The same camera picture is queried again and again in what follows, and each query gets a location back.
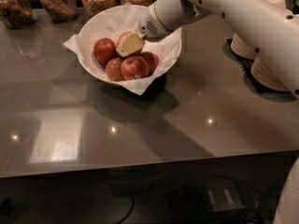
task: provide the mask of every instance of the apple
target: apple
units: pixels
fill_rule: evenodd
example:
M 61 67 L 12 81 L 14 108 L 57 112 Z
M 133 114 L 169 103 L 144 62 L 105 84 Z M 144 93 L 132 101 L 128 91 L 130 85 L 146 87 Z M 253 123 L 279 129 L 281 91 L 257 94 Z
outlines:
M 112 58 L 118 56 L 116 45 L 110 38 L 99 39 L 93 46 L 93 52 L 96 61 L 98 61 L 104 68 Z
M 128 36 L 130 33 L 131 33 L 131 32 L 128 31 L 128 32 L 124 32 L 124 33 L 122 33 L 122 34 L 120 35 L 119 39 L 118 39 L 117 42 L 116 42 L 116 48 L 117 48 L 117 47 L 118 47 L 118 46 L 125 40 L 125 38 L 127 38 L 127 36 Z M 137 56 L 137 55 L 139 55 L 139 54 L 141 53 L 141 50 L 142 50 L 142 49 L 140 49 L 140 50 L 134 52 L 133 54 L 131 54 L 131 56 Z
M 140 56 L 147 62 L 149 66 L 149 75 L 151 76 L 159 64 L 159 57 L 151 51 L 144 51 Z
M 130 56 L 121 64 L 121 73 L 125 80 L 145 78 L 150 68 L 141 56 Z
M 121 74 L 121 64 L 123 62 L 123 58 L 116 57 L 112 58 L 106 65 L 105 72 L 109 79 L 112 81 L 121 81 L 124 80 Z

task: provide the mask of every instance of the cable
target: cable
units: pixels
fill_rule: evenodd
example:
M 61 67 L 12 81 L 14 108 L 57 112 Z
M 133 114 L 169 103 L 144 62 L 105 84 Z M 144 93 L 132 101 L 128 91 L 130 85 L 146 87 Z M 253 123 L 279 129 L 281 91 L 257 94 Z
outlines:
M 131 207 L 130 207 L 128 213 L 127 213 L 121 220 L 119 220 L 118 222 L 116 222 L 115 224 L 122 224 L 122 222 L 123 222 L 124 220 L 126 220 L 126 219 L 132 214 L 132 212 L 133 212 L 133 210 L 134 210 L 134 206 L 135 206 L 135 199 L 134 199 L 134 196 L 131 197 L 131 200 L 132 200 L 132 201 L 131 201 Z

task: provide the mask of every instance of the white bowl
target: white bowl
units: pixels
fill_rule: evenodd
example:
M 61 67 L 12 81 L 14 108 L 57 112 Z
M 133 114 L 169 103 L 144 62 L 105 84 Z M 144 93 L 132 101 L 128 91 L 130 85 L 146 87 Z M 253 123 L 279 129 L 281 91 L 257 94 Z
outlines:
M 76 48 L 72 44 L 72 50 L 78 55 L 82 66 L 94 77 L 108 83 L 118 84 L 127 90 L 141 95 L 150 83 L 157 77 L 167 72 L 177 61 L 181 52 L 181 29 L 177 29 L 173 34 L 157 43 L 146 41 L 143 51 L 155 52 L 160 62 L 154 74 L 150 77 L 129 81 L 111 81 L 104 68 L 96 61 L 93 54 L 94 43 L 104 37 L 117 41 L 119 36 L 126 31 L 136 28 L 141 14 L 148 11 L 147 7 L 124 5 L 107 9 L 91 18 L 81 29 L 76 39 Z

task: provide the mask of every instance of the floor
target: floor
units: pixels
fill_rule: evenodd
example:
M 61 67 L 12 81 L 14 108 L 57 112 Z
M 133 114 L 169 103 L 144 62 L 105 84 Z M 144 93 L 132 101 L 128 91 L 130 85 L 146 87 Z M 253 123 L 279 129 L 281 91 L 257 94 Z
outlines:
M 199 187 L 207 187 L 202 185 L 210 180 L 218 186 L 238 186 L 237 195 L 248 209 L 260 201 L 263 222 L 259 223 L 268 224 L 296 156 L 284 153 L 4 178 L 0 179 L 0 224 L 242 223 L 215 219 L 206 207 L 215 211 L 223 206 L 196 198 L 205 192 Z M 246 212 L 246 223 L 257 223 L 249 221 L 256 217 L 252 214 Z M 234 213 L 234 218 L 244 219 L 244 214 Z

